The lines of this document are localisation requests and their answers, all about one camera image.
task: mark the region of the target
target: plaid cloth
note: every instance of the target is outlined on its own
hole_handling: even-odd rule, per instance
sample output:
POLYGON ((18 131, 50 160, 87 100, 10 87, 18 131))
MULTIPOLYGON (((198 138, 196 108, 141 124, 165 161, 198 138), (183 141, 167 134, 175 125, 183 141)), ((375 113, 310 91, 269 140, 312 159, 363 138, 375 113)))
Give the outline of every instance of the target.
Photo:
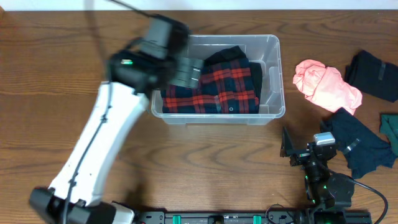
POLYGON ((247 58, 204 67, 197 89, 162 90, 163 113, 245 114, 259 112, 247 58))

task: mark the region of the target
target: wooden tabletop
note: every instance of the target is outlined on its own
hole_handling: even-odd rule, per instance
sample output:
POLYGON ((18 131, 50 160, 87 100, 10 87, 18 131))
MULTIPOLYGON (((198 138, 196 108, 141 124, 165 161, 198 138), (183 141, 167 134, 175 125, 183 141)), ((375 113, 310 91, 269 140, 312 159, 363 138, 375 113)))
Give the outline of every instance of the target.
MULTIPOLYGON (((309 204, 303 171, 279 157, 288 126, 297 147, 331 115, 292 84, 295 66, 319 60, 343 75, 365 49, 398 64, 397 11, 180 11, 162 12, 194 34, 274 34, 280 39, 286 113, 267 126, 169 126, 144 114, 127 137, 106 184, 105 201, 167 210, 266 210, 309 204)), ((35 186, 49 185, 69 157, 103 79, 96 48, 107 54, 142 35, 148 20, 133 12, 95 13, 94 39, 83 12, 5 12, 0 21, 0 223, 42 223, 28 206, 35 186)), ((364 94, 355 117, 378 136, 380 114, 398 102, 364 94)), ((339 153, 331 169, 350 174, 339 153)), ((398 165, 360 179, 389 200, 383 223, 398 223, 398 165)), ((374 193, 355 188, 353 208, 374 221, 383 209, 374 193)))

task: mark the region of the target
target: green cloth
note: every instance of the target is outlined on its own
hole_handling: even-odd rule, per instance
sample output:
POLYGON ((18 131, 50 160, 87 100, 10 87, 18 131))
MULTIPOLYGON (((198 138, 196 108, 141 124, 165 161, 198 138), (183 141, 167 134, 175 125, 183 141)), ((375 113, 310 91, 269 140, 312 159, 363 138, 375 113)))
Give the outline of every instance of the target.
POLYGON ((387 135, 392 151, 398 156, 398 114, 381 115, 380 133, 387 135))

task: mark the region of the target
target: white wall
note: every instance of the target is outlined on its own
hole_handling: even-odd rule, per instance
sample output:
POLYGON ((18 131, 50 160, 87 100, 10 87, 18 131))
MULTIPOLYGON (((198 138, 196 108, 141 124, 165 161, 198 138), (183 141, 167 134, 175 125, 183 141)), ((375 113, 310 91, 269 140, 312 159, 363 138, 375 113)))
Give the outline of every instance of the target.
MULTIPOLYGON (((398 9, 398 0, 125 0, 142 10, 398 9)), ((7 11, 85 10, 84 0, 0 0, 7 11)), ((95 10, 123 10, 95 0, 95 10)))

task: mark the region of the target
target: plastic bin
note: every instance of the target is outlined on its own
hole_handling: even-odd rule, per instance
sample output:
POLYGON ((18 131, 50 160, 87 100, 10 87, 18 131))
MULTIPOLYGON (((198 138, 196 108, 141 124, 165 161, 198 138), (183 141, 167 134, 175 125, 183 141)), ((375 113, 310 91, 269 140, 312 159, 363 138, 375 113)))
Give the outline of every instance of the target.
POLYGON ((206 59, 213 53, 240 46, 251 62, 261 63, 262 89, 258 114, 163 113, 160 91, 152 94, 152 114, 167 124, 255 124, 265 125, 285 114, 279 39, 274 35, 192 35, 187 57, 206 59))

